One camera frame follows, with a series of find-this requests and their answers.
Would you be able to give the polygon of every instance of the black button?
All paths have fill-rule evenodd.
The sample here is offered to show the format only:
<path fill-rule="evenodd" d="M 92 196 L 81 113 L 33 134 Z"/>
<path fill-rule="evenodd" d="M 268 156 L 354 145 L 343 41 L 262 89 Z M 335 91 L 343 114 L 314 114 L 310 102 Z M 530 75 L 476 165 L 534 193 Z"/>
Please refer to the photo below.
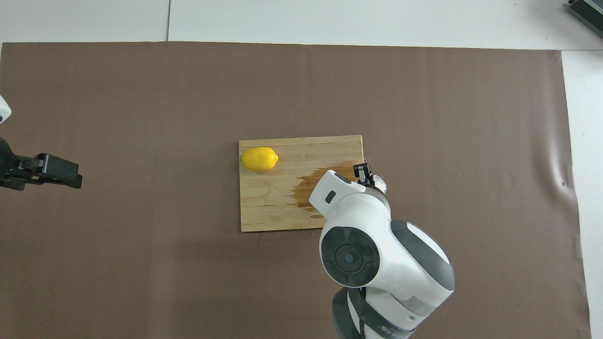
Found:
<path fill-rule="evenodd" d="M 326 201 L 327 204 L 330 204 L 331 200 L 333 200 L 335 194 L 336 194 L 335 191 L 330 191 L 329 194 L 327 194 L 327 197 L 324 199 L 324 201 Z"/>
<path fill-rule="evenodd" d="M 350 241 L 356 244 L 364 255 L 371 256 L 375 253 L 373 246 L 363 235 L 358 232 L 350 232 Z"/>
<path fill-rule="evenodd" d="M 323 256 L 331 256 L 335 249 L 346 240 L 343 230 L 332 229 L 324 235 L 323 243 L 321 244 Z"/>
<path fill-rule="evenodd" d="M 335 281 L 340 284 L 347 285 L 348 276 L 342 271 L 339 271 L 333 261 L 325 260 L 324 267 L 326 268 L 328 274 L 335 279 Z"/>
<path fill-rule="evenodd" d="M 348 178 L 342 176 L 341 174 L 335 172 L 335 176 L 339 179 L 341 179 L 341 181 L 343 181 L 344 183 L 352 183 Z"/>
<path fill-rule="evenodd" d="M 354 286 L 362 286 L 368 284 L 375 275 L 377 275 L 377 270 L 379 267 L 377 263 L 369 261 L 364 265 L 362 271 L 352 277 L 352 282 Z"/>
<path fill-rule="evenodd" d="M 343 244 L 335 251 L 335 263 L 342 271 L 358 271 L 363 261 L 362 253 L 352 244 Z"/>

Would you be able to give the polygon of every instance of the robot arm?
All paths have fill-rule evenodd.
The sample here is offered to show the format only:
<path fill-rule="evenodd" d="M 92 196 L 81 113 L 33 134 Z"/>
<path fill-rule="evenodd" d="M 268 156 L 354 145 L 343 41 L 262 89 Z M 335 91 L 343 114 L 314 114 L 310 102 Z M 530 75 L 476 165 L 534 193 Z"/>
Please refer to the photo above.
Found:
<path fill-rule="evenodd" d="M 3 97 L 0 97 L 0 124 L 10 113 L 10 107 Z M 54 183 L 80 188 L 82 178 L 78 169 L 76 163 L 46 153 L 33 158 L 16 156 L 8 143 L 0 138 L 0 187 L 23 191 L 26 183 Z"/>
<path fill-rule="evenodd" d="M 358 183 L 329 170 L 310 197 L 327 219 L 323 267 L 344 286 L 333 298 L 336 328 L 344 339 L 408 338 L 452 294 L 452 266 L 424 231 L 391 219 L 366 163 L 355 174 Z"/>
<path fill-rule="evenodd" d="M 10 107 L 8 106 L 6 101 L 4 101 L 4 98 L 2 97 L 2 95 L 0 95 L 0 124 L 2 124 L 3 121 L 8 119 L 8 117 L 10 116 L 10 113 L 11 113 Z"/>

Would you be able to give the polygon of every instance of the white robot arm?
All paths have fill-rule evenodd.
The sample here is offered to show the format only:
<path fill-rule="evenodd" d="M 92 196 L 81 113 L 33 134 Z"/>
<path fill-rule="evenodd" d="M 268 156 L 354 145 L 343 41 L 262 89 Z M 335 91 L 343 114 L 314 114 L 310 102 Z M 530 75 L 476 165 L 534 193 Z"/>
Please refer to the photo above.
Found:
<path fill-rule="evenodd" d="M 391 219 L 385 194 L 366 163 L 358 183 L 328 170 L 310 196 L 326 218 L 320 256 L 344 288 L 333 298 L 342 339 L 408 338 L 454 291 L 441 247 L 417 226 Z"/>
<path fill-rule="evenodd" d="M 10 116 L 11 110 L 2 95 L 0 95 L 0 124 Z"/>

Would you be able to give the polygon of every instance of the wet stain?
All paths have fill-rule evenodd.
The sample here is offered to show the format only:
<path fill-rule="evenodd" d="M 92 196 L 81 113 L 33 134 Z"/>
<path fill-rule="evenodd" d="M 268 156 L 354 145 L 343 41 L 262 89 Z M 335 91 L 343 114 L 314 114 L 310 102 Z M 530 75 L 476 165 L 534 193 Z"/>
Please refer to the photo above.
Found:
<path fill-rule="evenodd" d="M 261 198 L 261 202 L 263 203 L 268 200 L 268 197 L 272 193 L 272 186 L 270 185 L 270 182 L 264 181 L 264 185 L 266 185 L 266 193 L 264 193 L 264 196 Z"/>
<path fill-rule="evenodd" d="M 323 216 L 316 211 L 316 208 L 310 204 L 310 195 L 312 191 L 316 187 L 316 184 L 323 177 L 324 173 L 327 170 L 334 170 L 335 172 L 341 174 L 342 176 L 352 180 L 357 181 L 354 176 L 354 165 L 356 162 L 343 163 L 338 166 L 330 166 L 325 168 L 318 168 L 309 176 L 298 177 L 300 183 L 297 184 L 291 191 L 292 194 L 289 195 L 293 199 L 295 199 L 295 203 L 290 203 L 289 205 L 294 205 L 299 208 L 303 208 L 306 212 L 310 213 L 310 218 L 312 219 L 320 219 Z"/>

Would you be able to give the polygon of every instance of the lemon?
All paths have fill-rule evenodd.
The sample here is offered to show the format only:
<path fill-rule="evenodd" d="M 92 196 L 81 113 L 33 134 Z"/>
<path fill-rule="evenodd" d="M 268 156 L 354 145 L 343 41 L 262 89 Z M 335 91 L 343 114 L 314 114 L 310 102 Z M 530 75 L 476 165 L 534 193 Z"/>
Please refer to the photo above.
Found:
<path fill-rule="evenodd" d="M 252 147 L 241 156 L 241 162 L 252 171 L 269 171 L 279 161 L 279 156 L 270 147 Z"/>

